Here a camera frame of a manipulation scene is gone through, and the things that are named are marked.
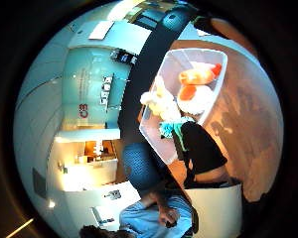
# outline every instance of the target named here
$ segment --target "hand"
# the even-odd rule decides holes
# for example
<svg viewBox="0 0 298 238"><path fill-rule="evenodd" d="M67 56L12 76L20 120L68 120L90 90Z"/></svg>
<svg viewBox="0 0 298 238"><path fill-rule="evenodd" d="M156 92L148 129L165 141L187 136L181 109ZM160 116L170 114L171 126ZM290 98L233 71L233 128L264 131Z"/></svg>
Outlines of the hand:
<svg viewBox="0 0 298 238"><path fill-rule="evenodd" d="M170 224L177 222L179 219L179 212L175 208L169 206L162 206L159 208L159 223L166 226L169 221Z"/></svg>

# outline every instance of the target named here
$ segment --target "chair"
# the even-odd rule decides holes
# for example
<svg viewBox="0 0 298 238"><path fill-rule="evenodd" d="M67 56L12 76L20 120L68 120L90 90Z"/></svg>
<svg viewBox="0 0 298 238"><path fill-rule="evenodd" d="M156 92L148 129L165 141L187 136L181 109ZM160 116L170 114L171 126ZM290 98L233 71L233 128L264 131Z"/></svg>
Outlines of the chair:
<svg viewBox="0 0 298 238"><path fill-rule="evenodd" d="M132 143L123 149L122 161L125 174L140 196L163 179L158 172L155 160L148 143Z"/></svg>

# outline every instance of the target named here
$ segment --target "teal wall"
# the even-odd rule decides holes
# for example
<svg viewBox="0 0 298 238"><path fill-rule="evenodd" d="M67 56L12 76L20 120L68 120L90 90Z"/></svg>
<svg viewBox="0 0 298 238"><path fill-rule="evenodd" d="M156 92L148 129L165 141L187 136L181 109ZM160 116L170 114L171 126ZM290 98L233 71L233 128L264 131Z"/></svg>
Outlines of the teal wall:
<svg viewBox="0 0 298 238"><path fill-rule="evenodd" d="M99 103L104 76L114 78L111 83L108 105L119 106L131 66L110 58L112 49L88 47L69 51L63 73L63 108L65 123L114 123L119 116L118 108L109 108ZM86 118L79 116L79 105L87 104Z"/></svg>

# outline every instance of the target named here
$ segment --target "wooden floor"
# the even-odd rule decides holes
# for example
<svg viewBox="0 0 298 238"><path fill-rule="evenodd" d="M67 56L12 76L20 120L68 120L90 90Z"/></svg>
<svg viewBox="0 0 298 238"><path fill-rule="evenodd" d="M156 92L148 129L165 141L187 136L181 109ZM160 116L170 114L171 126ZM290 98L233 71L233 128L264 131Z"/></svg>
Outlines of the wooden floor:
<svg viewBox="0 0 298 238"><path fill-rule="evenodd" d="M171 49L206 48L227 54L227 69L219 97L203 127L227 157L232 177L242 181L248 201L258 201L271 189L281 158L283 119L276 92L261 67L222 45L176 41ZM169 166L181 184L182 162Z"/></svg>

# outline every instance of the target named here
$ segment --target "person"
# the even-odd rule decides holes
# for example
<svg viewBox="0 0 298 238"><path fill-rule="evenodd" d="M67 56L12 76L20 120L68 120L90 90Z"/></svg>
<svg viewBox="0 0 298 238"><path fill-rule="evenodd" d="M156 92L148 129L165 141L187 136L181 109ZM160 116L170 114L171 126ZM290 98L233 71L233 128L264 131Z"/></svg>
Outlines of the person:
<svg viewBox="0 0 298 238"><path fill-rule="evenodd" d="M162 122L162 138L173 138L178 159L184 161L187 177L184 188L224 187L233 181L227 172L227 158L217 142L191 116L176 122Z"/></svg>
<svg viewBox="0 0 298 238"><path fill-rule="evenodd" d="M214 197L213 189L233 187L234 181L228 174L225 164L227 159L221 152L212 136L193 118L183 117L179 122L161 123L160 133L162 137L172 137L175 142L178 157L184 161L187 170L187 177L184 181L185 191L193 190L193 193L207 192L210 197L205 196L209 201L219 201ZM217 204L219 207L213 207L205 201L191 200L190 196L167 195L164 197L161 192L150 192L142 197L138 202L128 206L120 213L120 228L117 232L105 231L99 228L90 229L83 227L80 230L81 238L89 237L183 237L189 228L194 233L202 232L201 235L210 237L214 232L218 232L219 237L234 237L239 234L240 218L235 216L238 212L233 212L232 216L221 215L221 210L228 204L231 209L235 208L237 203L227 203L230 201L229 189L222 190L222 197ZM200 206L207 204L204 210L196 211L194 205ZM205 223L205 229L199 230L199 226ZM219 222L223 227L215 225L209 229L211 223ZM168 228L167 223L175 224Z"/></svg>
<svg viewBox="0 0 298 238"><path fill-rule="evenodd" d="M192 226L191 206L180 194L154 189L120 212L119 229L83 226L80 238L181 238Z"/></svg>

